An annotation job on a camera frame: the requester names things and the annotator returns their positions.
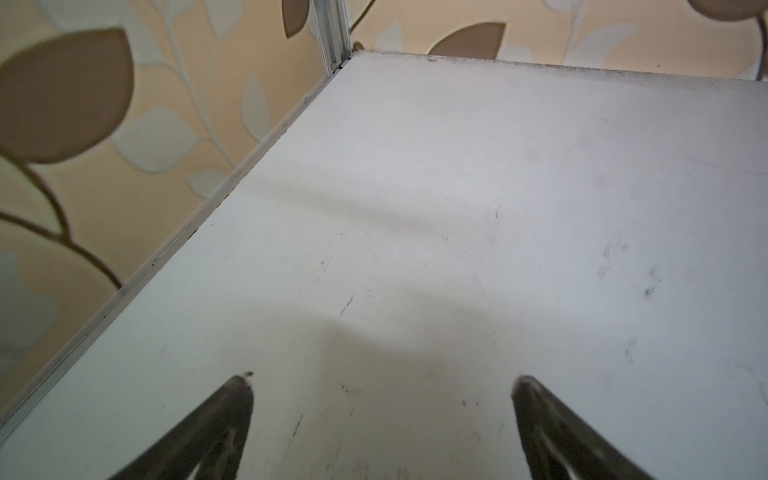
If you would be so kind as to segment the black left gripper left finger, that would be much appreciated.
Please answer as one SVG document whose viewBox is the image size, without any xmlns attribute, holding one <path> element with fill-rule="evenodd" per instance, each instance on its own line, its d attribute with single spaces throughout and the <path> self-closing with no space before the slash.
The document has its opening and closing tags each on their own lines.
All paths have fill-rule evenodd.
<svg viewBox="0 0 768 480">
<path fill-rule="evenodd" d="M 254 393 L 243 375 L 227 380 L 115 479 L 235 479 Z"/>
</svg>

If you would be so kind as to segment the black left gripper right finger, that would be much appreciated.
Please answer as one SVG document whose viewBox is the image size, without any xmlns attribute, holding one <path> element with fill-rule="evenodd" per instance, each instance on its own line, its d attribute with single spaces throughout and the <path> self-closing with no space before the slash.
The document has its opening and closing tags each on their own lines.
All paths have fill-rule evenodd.
<svg viewBox="0 0 768 480">
<path fill-rule="evenodd" d="M 516 379 L 511 399 L 534 479 L 648 479 L 538 379 Z"/>
</svg>

